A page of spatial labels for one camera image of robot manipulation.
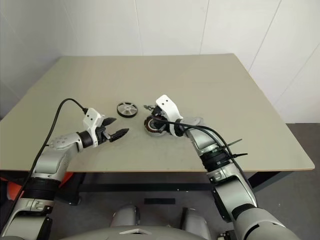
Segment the table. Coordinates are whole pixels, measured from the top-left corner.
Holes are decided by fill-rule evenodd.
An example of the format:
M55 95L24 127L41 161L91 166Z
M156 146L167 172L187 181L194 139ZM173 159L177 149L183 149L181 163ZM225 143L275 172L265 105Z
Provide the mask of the table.
M125 137L87 148L69 165L70 172L204 172L185 137L150 137L143 122L167 94L184 117L203 117L232 142L245 172L258 172L254 187L282 172L312 170L315 165L234 54L181 56L64 56L33 86L0 122L1 170L27 171L45 139L59 103L75 98L117 121L114 133ZM117 114L116 106L132 102L134 118ZM52 137L83 131L83 113L74 104L63 107Z

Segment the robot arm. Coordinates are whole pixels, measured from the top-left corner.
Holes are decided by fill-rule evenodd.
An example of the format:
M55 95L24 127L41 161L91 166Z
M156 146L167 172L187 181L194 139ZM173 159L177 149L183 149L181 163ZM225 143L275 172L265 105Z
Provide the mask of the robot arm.
M95 148L124 136L128 128L112 135L106 132L106 126L115 120L89 108L83 119L85 131L60 136L50 142L36 162L24 192L3 228L1 239L12 239L12 236L23 240L48 239L52 220L47 214L52 212L56 192L70 161L84 148Z
M146 108L152 114L144 126L152 136L167 132L176 137L186 135L191 140L212 183L219 213L226 222L233 222L238 240L299 239L268 211L258 207L248 180L234 161L242 154L232 154L222 137L204 126L202 118L183 118L166 95L156 100L154 108Z

